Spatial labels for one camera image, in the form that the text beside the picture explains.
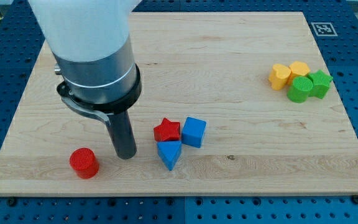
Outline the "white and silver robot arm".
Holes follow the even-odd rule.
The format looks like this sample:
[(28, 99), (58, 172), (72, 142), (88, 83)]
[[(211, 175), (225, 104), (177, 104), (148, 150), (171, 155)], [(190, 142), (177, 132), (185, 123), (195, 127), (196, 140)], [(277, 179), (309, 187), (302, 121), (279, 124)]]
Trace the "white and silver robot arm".
[(141, 90), (128, 25), (139, 3), (29, 0), (64, 79), (57, 91), (74, 112), (106, 124), (127, 118)]

